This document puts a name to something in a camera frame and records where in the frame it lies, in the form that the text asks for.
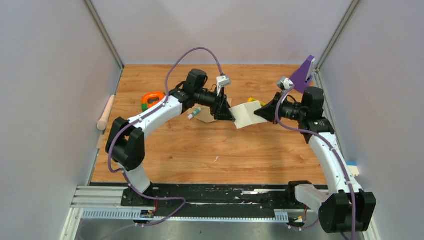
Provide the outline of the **letter paper sheet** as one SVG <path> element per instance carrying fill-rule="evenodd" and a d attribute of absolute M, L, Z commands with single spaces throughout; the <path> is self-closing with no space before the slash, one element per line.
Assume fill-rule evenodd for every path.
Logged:
<path fill-rule="evenodd" d="M 261 105 L 257 101 L 231 107 L 230 111 L 235 117 L 236 128 L 242 129 L 251 125 L 266 123 L 267 120 L 254 114 L 254 111 L 260 108 Z"/>

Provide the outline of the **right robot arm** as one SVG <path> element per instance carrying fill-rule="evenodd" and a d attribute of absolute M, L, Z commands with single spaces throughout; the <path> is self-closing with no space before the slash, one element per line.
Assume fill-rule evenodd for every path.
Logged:
<path fill-rule="evenodd" d="M 271 102 L 254 114 L 273 124 L 281 124 L 282 118 L 298 122 L 298 128 L 293 130 L 303 135 L 315 153 L 326 178 L 328 194 L 309 181 L 292 181 L 285 195 L 286 204 L 292 209 L 306 205 L 317 213 L 322 229 L 328 234 L 367 231 L 377 200 L 357 182 L 339 150 L 335 130 L 324 117 L 324 91 L 307 87 L 301 102 L 288 101 L 290 91 L 286 87 L 276 93 Z"/>

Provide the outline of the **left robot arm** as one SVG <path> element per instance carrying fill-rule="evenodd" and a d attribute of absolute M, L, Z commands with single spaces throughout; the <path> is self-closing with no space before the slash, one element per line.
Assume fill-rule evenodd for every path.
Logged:
<path fill-rule="evenodd" d="M 216 78 L 215 90 L 205 88 L 206 72 L 192 69 L 186 80 L 170 90 L 159 103 L 129 119 L 118 117 L 110 129 L 105 147 L 110 172 L 112 162 L 118 164 L 127 182 L 134 188 L 134 200 L 140 206 L 149 206 L 153 193 L 148 188 L 151 181 L 143 167 L 146 156 L 145 141 L 159 127 L 184 114 L 196 104 L 208 107 L 211 116 L 218 121 L 234 122 L 225 87 L 231 84 L 230 77 L 221 74 Z"/>

